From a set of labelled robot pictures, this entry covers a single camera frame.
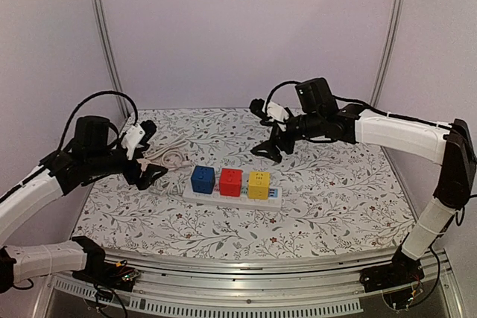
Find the yellow cube socket adapter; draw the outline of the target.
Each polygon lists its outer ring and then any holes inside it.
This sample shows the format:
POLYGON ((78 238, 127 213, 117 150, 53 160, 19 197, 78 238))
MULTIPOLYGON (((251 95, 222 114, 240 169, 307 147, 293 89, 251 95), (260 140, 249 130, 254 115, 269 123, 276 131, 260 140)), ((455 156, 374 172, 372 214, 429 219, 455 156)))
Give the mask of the yellow cube socket adapter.
POLYGON ((247 182, 247 197, 266 200, 269 195, 271 175, 265 171, 251 171, 247 182))

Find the white multicolour power strip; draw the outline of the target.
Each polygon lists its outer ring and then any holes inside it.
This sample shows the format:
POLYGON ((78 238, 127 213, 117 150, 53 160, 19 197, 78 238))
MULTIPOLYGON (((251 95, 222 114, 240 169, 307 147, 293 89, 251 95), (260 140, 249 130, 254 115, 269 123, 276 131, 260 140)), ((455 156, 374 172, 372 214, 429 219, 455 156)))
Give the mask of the white multicolour power strip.
POLYGON ((278 212, 282 208, 282 189, 270 188, 268 192, 268 198, 262 199, 250 199, 247 195, 247 188, 241 189, 241 195, 239 197, 222 196, 215 186, 211 194, 197 193, 192 190, 192 186, 187 184, 182 198, 184 202, 196 203, 208 206, 221 206, 233 209, 246 209, 246 210, 263 210, 270 212, 278 212))

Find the red cube socket adapter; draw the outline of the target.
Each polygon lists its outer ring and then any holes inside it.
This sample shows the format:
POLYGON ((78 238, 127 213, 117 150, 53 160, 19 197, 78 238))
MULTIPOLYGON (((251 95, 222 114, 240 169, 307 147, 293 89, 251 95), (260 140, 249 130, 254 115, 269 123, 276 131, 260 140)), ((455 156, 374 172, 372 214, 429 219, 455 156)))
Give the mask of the red cube socket adapter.
POLYGON ((219 179, 221 196, 239 197, 241 195, 242 170, 223 168, 219 179))

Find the blue cube socket adapter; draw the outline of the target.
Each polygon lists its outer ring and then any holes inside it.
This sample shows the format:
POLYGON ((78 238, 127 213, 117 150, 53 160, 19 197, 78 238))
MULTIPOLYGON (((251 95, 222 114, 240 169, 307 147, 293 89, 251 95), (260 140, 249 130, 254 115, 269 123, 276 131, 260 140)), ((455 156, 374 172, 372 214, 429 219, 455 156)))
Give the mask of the blue cube socket adapter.
POLYGON ((215 170, 212 167, 195 166, 191 176, 192 191, 211 194, 215 187, 215 170))

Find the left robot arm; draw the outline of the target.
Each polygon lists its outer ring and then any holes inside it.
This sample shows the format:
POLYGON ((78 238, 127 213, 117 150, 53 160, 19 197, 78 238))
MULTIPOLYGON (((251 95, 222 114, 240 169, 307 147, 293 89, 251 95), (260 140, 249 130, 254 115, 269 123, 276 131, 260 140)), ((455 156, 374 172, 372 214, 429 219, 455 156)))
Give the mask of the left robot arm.
POLYGON ((40 161, 32 172, 1 197, 1 292, 28 279, 51 273, 72 272, 74 278, 130 292, 136 271, 125 264, 105 261, 105 251, 86 236, 59 244, 18 247, 7 239, 40 209, 79 186, 88 186, 113 174, 121 174, 139 190, 149 188, 167 168, 147 161, 143 153, 157 126, 151 120, 135 123, 115 141, 116 126, 101 116, 76 121, 75 133, 65 148, 40 161))

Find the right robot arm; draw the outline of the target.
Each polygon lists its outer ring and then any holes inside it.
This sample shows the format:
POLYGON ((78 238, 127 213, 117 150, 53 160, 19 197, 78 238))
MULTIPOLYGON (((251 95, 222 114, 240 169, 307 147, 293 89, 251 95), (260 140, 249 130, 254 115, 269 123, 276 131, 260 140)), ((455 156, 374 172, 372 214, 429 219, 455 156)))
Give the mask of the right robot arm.
POLYGON ((372 144, 427 159, 440 167, 432 198, 414 228, 398 246, 391 262, 363 269, 360 282, 366 292, 418 282, 424 274, 420 259, 447 230, 457 212, 472 199, 476 155, 467 123, 432 122, 381 111, 364 101, 332 94, 323 77, 290 82, 302 114, 273 103, 272 95, 250 102, 261 125, 270 127, 267 141, 255 146, 255 156, 279 163, 294 151, 296 141, 316 144, 342 141, 372 144))

